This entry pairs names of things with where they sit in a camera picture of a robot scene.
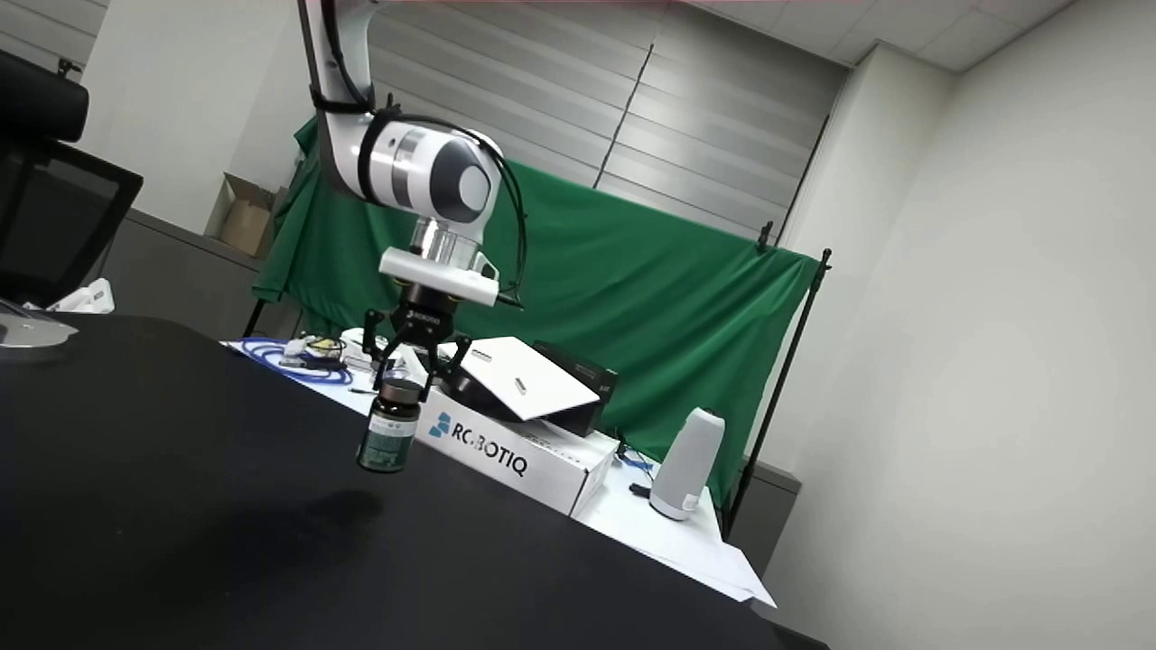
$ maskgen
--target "small bottle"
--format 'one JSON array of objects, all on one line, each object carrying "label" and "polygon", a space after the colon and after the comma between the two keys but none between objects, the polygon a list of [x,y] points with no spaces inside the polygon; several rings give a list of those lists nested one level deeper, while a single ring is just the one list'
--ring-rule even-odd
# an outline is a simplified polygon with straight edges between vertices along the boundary
[{"label": "small bottle", "polygon": [[370,427],[358,449],[358,466],[370,472],[398,472],[421,422],[423,385],[384,378],[370,407]]}]

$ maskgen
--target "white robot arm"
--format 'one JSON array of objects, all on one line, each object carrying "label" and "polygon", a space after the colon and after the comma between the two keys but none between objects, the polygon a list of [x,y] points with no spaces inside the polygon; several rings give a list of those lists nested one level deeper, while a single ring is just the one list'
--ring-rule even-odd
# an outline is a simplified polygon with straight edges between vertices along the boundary
[{"label": "white robot arm", "polygon": [[301,0],[334,169],[366,203],[421,221],[412,249],[388,249],[380,259],[384,275],[409,283],[405,304],[421,312],[423,304],[451,312],[456,301],[496,304],[500,278],[482,257],[482,237],[506,173],[501,150],[441,119],[412,119],[394,106],[377,111],[370,73],[377,7],[380,0]]}]

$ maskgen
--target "ceiling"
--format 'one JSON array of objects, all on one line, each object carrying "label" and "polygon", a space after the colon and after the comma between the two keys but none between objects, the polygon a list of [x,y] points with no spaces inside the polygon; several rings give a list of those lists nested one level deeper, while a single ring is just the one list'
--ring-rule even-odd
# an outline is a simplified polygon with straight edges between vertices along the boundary
[{"label": "ceiling", "polygon": [[893,44],[934,66],[966,73],[1068,0],[687,0],[700,12],[858,66],[875,44]]}]

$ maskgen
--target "black table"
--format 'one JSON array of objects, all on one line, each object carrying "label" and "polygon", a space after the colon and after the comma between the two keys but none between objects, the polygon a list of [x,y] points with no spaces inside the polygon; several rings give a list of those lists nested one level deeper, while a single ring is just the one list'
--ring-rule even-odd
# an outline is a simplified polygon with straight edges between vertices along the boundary
[{"label": "black table", "polygon": [[0,646],[776,650],[775,623],[163,321],[0,363]]}]

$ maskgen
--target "green backdrop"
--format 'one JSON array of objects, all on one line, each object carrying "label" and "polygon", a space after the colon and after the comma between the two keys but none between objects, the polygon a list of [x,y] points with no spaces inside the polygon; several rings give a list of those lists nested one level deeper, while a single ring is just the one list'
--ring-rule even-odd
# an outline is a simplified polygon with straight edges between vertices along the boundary
[{"label": "green backdrop", "polygon": [[[257,278],[259,301],[293,296],[312,333],[389,312],[398,290],[377,275],[412,221],[339,191],[317,126],[295,133],[304,163],[279,237]],[[524,306],[460,312],[463,336],[555,343],[617,371],[599,429],[660,458],[692,407],[726,420],[712,496],[729,505],[769,363],[822,265],[517,165],[531,213]],[[486,241],[512,269],[517,227],[501,194]]]}]

